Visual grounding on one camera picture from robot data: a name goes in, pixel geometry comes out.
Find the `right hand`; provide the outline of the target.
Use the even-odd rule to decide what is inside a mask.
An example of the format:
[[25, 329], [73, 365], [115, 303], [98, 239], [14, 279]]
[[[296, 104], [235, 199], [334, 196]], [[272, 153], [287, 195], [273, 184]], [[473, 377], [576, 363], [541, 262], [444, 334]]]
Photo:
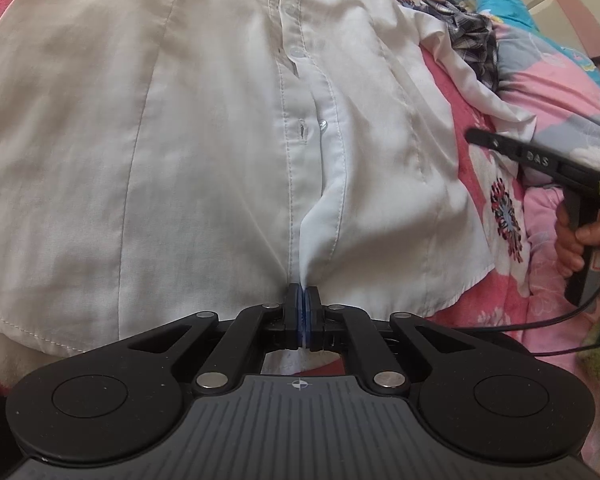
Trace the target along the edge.
[[600, 221], [581, 226], [573, 231], [569, 226], [570, 217], [565, 203], [557, 208], [555, 230], [557, 234], [555, 249], [557, 269], [564, 278], [570, 278], [574, 272], [585, 266], [584, 251], [586, 248], [600, 250]]

